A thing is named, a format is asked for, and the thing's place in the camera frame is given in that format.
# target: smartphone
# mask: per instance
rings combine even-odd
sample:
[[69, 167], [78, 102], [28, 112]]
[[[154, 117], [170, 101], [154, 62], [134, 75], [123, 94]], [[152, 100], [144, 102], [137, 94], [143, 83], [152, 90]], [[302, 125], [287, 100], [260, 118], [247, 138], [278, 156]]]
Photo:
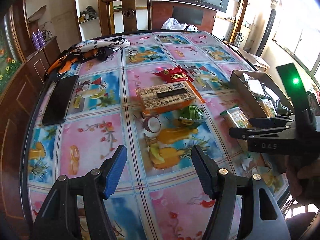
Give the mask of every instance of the smartphone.
[[43, 125], [60, 124], [66, 120], [68, 106], [78, 77], [78, 75], [73, 75], [57, 82], [44, 112]]

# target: chair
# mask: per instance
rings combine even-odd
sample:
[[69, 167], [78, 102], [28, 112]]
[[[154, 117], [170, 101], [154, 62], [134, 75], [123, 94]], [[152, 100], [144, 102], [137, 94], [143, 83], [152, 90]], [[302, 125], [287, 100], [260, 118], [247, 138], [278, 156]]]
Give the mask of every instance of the chair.
[[[110, 2], [122, 2], [122, 18], [125, 32], [137, 31], [137, 15], [136, 15], [136, 0], [101, 0], [107, 4], [108, 24], [111, 33], [111, 17], [110, 17]], [[151, 6], [150, 0], [147, 0], [148, 9], [148, 29], [151, 30]]]

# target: windowsill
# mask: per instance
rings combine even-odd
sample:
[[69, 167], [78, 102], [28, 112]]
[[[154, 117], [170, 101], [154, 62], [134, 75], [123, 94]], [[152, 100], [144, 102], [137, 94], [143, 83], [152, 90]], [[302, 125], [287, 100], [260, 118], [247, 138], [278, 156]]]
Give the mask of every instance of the windowsill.
[[283, 49], [288, 55], [290, 55], [290, 57], [296, 61], [299, 66], [308, 74], [308, 76], [312, 79], [312, 81], [317, 85], [318, 89], [320, 90], [320, 85], [318, 83], [318, 81], [316, 80], [316, 78], [314, 77], [313, 74], [310, 73], [310, 70], [308, 70], [308, 68], [296, 57], [296, 56], [293, 56], [292, 54], [290, 54], [287, 49], [283, 48], [281, 45], [279, 45], [278, 43], [276, 43], [273, 39], [272, 41], [278, 45], [281, 49]]

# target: red snack package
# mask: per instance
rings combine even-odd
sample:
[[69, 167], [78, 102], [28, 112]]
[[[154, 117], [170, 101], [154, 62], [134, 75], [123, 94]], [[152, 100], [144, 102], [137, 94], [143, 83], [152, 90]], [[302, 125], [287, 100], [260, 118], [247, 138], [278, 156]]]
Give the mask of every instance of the red snack package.
[[167, 83], [173, 82], [182, 82], [182, 81], [190, 81], [194, 80], [187, 75], [187, 71], [184, 70], [180, 65], [175, 68], [168, 68], [159, 73], [155, 73], [156, 76], [161, 77]]

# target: blue gripper pad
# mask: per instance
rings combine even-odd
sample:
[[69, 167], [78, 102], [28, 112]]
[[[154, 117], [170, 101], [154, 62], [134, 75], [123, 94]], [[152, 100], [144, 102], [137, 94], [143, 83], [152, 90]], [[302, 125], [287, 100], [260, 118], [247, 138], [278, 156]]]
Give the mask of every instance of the blue gripper pad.
[[127, 148], [119, 145], [113, 157], [111, 158], [113, 164], [106, 176], [106, 187], [104, 188], [104, 195], [108, 199], [115, 191], [121, 177], [124, 165], [127, 161]]
[[202, 189], [211, 199], [215, 199], [212, 182], [217, 176], [219, 169], [216, 162], [204, 154], [199, 145], [193, 146], [191, 150], [191, 160], [196, 169]]

